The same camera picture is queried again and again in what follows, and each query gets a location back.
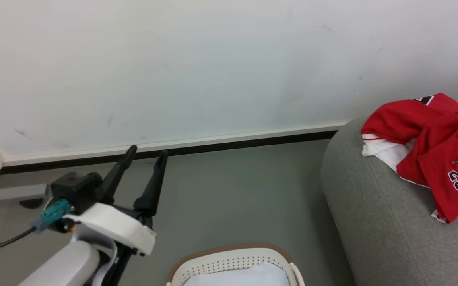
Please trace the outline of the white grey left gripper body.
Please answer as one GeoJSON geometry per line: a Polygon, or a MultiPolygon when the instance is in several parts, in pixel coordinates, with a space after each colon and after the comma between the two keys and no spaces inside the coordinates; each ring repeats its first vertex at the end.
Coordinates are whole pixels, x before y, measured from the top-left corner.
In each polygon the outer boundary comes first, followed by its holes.
{"type": "Polygon", "coordinates": [[[152,217],[134,210],[95,203],[81,215],[68,214],[75,223],[71,241],[109,248],[108,261],[98,266],[86,286],[117,286],[133,255],[151,255],[156,232],[152,217]]]}

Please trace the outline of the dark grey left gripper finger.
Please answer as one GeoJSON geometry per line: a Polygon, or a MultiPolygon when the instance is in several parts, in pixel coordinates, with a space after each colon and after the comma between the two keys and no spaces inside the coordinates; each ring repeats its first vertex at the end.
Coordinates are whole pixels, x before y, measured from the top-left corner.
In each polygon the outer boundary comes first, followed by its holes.
{"type": "Polygon", "coordinates": [[[145,190],[133,203],[133,210],[142,217],[153,217],[157,213],[168,157],[167,150],[160,152],[145,190]]]}
{"type": "Polygon", "coordinates": [[[130,167],[138,147],[131,145],[127,152],[120,158],[116,165],[109,171],[101,184],[101,203],[112,205],[114,195],[125,171],[130,167]]]}

